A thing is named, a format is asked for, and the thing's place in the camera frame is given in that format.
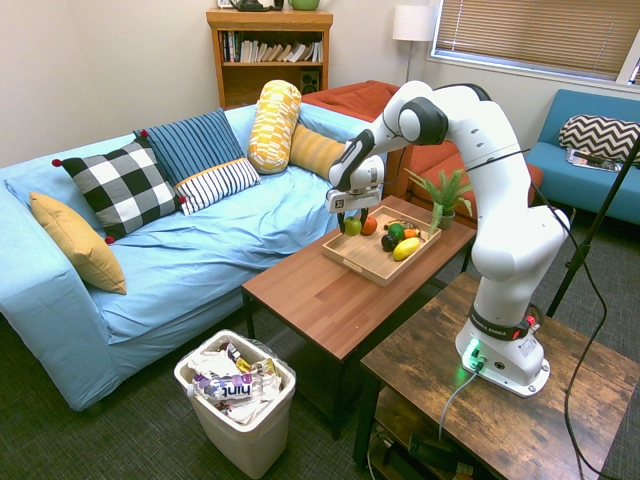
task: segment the white wall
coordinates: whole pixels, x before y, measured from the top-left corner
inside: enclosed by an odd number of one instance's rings
[[[321,0],[320,9],[334,15],[329,86],[404,82],[409,42],[391,38],[394,9],[431,1]],[[0,0],[0,167],[217,108],[205,19],[215,5]],[[414,44],[411,79],[483,86],[530,146],[563,84],[426,61],[427,47]]]
[[[0,0],[0,167],[219,106],[215,0]]]

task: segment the black and white checkered pillow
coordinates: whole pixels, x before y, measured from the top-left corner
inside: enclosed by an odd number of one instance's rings
[[[180,208],[143,137],[106,155],[69,158],[60,164],[114,240]]]

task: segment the red tomato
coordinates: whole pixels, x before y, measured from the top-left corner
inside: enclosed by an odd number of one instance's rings
[[[364,221],[364,225],[362,226],[362,230],[360,233],[362,235],[371,235],[378,228],[378,221],[376,217],[372,217],[371,215],[367,216],[367,219]]]

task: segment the light blue sofa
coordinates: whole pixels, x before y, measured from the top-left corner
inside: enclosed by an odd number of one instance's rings
[[[226,115],[246,153],[255,106]],[[342,142],[366,125],[305,104],[299,121]],[[200,212],[162,217],[119,240],[111,247],[128,294],[94,288],[31,215],[29,191],[67,203],[104,236],[71,178],[51,160],[104,154],[132,139],[0,169],[0,312],[78,411],[240,308],[242,283],[337,227],[324,206],[330,184],[289,166]]]
[[[598,212],[613,186],[616,173],[571,165],[558,143],[564,123],[574,115],[591,114],[640,122],[640,101],[558,90],[538,142],[527,162],[544,171],[540,191],[550,201]],[[611,204],[608,216],[640,224],[640,170],[631,167]]]

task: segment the rustic wooden table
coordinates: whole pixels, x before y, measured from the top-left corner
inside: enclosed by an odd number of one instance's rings
[[[431,212],[396,197],[385,198],[382,205],[431,221]],[[401,276],[381,287],[322,254],[322,245],[337,233],[330,232],[242,286],[251,338],[255,337],[252,302],[257,301],[327,354],[327,368],[319,374],[338,376],[330,385],[331,405],[321,404],[316,394],[305,394],[306,385],[316,380],[305,379],[304,372],[298,372],[296,389],[329,416],[334,439],[341,428],[342,377],[352,354],[475,237],[475,230],[454,224]]]
[[[395,419],[403,426],[394,435],[406,447],[410,433],[420,433],[420,421],[437,425],[453,391],[470,377],[460,365],[454,339],[477,288],[478,280],[463,273],[362,359],[368,380],[354,449],[360,466],[366,464],[374,416],[383,425],[394,423],[394,398],[401,410],[414,416],[409,422]],[[588,339],[549,318],[537,337],[551,364],[551,378],[542,391],[521,398],[477,378],[451,403],[444,430],[498,478],[578,479],[564,400]],[[598,470],[639,376],[640,365],[594,342],[576,377],[570,401],[573,430],[583,454]],[[585,478],[598,478],[587,467],[583,470]]]

